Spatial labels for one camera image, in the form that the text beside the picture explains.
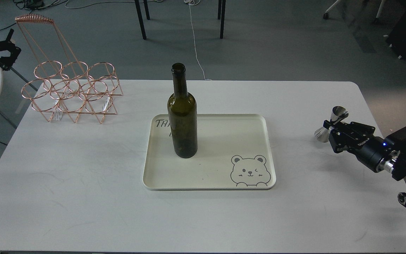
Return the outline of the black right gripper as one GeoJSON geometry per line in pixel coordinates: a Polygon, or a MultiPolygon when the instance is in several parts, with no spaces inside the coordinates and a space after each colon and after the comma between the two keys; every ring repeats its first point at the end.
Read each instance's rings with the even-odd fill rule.
{"type": "Polygon", "coordinates": [[[373,172],[386,169],[391,161],[395,142],[389,137],[374,136],[375,127],[358,122],[323,122],[323,133],[329,134],[329,143],[335,154],[348,151],[373,172]]]}

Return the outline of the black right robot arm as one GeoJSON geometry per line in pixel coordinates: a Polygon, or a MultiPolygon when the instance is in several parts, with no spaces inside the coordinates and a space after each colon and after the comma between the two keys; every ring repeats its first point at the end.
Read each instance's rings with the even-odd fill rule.
{"type": "MultiPolygon", "coordinates": [[[[328,131],[334,153],[347,151],[373,172],[387,171],[394,180],[406,183],[406,127],[386,138],[374,136],[373,126],[357,122],[326,120],[322,129],[328,131]]],[[[398,194],[398,201],[406,208],[406,192],[398,194]]]]}

